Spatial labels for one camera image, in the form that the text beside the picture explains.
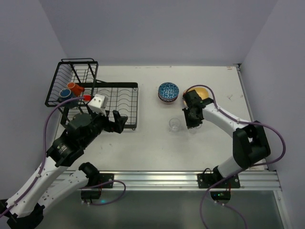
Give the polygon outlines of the blue mug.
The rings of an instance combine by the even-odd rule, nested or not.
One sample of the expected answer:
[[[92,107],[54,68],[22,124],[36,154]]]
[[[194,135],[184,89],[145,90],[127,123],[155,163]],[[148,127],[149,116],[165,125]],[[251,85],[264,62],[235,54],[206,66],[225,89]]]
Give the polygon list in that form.
[[[59,103],[62,103],[64,101],[67,101],[71,98],[76,98],[76,96],[74,95],[74,93],[68,89],[68,88],[64,88],[59,92],[59,97],[57,99],[57,101]],[[63,106],[68,107],[69,109],[74,108],[78,105],[78,101],[71,101],[71,102],[67,102],[65,103]]]

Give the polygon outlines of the yellow plastic plate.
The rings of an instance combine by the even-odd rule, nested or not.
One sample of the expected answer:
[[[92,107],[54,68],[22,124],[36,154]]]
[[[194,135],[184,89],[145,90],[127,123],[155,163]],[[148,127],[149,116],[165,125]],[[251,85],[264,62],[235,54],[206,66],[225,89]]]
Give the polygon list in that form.
[[[202,100],[209,97],[208,91],[203,87],[194,87],[194,88],[191,88],[189,90],[185,90],[183,92],[183,95],[185,95],[187,92],[189,92],[191,90],[195,90]]]

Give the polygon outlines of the clear drinking glass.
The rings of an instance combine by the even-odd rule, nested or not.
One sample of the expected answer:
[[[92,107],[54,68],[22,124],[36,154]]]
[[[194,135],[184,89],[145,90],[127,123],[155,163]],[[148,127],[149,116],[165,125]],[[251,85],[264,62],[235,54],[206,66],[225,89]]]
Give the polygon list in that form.
[[[188,131],[190,134],[196,134],[201,127],[202,127],[202,124],[199,124],[196,127],[189,128]]]
[[[172,132],[179,132],[181,130],[181,121],[178,118],[172,118],[169,120],[169,129]]]

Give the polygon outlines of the orange mug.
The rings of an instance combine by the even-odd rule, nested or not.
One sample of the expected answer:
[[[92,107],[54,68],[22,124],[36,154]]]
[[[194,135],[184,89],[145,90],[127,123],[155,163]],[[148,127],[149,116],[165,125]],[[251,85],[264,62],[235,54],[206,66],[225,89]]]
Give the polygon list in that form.
[[[67,88],[70,89],[76,97],[79,97],[85,89],[74,82],[69,82]]]

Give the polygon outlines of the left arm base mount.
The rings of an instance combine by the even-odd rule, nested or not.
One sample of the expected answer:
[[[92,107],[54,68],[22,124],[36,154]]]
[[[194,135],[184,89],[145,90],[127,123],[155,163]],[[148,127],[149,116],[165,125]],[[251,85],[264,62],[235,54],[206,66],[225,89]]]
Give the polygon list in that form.
[[[103,186],[96,187],[95,190],[88,189],[88,187],[96,186],[108,181],[114,180],[113,173],[99,173],[93,178],[90,178],[88,184],[81,189],[81,200],[93,202],[93,200],[98,200],[101,197],[103,188],[112,188],[113,184],[106,184]]]

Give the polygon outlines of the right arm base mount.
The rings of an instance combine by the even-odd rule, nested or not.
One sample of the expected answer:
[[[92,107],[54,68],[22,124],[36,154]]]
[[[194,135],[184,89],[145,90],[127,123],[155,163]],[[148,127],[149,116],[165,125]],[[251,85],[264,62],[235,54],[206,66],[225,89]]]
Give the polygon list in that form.
[[[197,174],[198,188],[209,188],[222,179],[221,175],[216,170],[206,168],[203,172]],[[231,191],[233,188],[241,187],[238,175],[226,179],[219,183],[214,188],[216,191],[210,191],[211,198],[217,203],[228,203],[231,199]]]

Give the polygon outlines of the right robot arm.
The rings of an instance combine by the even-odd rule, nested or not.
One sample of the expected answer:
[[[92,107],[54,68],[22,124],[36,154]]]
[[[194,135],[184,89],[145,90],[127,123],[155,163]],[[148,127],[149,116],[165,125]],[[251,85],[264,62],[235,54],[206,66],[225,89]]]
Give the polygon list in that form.
[[[195,90],[185,92],[183,100],[188,129],[197,128],[206,120],[221,128],[233,140],[233,155],[216,166],[212,173],[204,175],[205,180],[214,184],[241,169],[248,169],[271,154],[262,126],[238,121],[237,117],[228,118],[216,107],[213,99],[202,99]]]

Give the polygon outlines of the blue triangle pattern bowl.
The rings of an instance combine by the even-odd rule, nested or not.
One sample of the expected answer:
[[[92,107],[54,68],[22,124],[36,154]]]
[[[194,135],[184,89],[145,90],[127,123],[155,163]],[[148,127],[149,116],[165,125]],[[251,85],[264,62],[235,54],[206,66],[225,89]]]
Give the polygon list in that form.
[[[178,97],[179,88],[174,83],[165,82],[159,86],[158,94],[160,94],[164,98],[172,99],[172,98]]]

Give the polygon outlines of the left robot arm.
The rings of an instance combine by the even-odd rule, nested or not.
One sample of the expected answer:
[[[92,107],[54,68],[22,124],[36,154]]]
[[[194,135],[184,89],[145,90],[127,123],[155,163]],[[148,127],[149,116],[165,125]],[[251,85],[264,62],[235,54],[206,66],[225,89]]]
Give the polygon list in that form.
[[[79,113],[69,121],[30,179],[12,197],[1,200],[0,215],[8,218],[11,229],[36,228],[48,210],[77,189],[112,187],[114,178],[102,178],[89,162],[82,163],[57,185],[52,184],[102,131],[119,134],[123,131],[128,118],[120,116],[118,111],[113,111],[113,117],[114,121],[110,121],[108,115],[89,112]]]

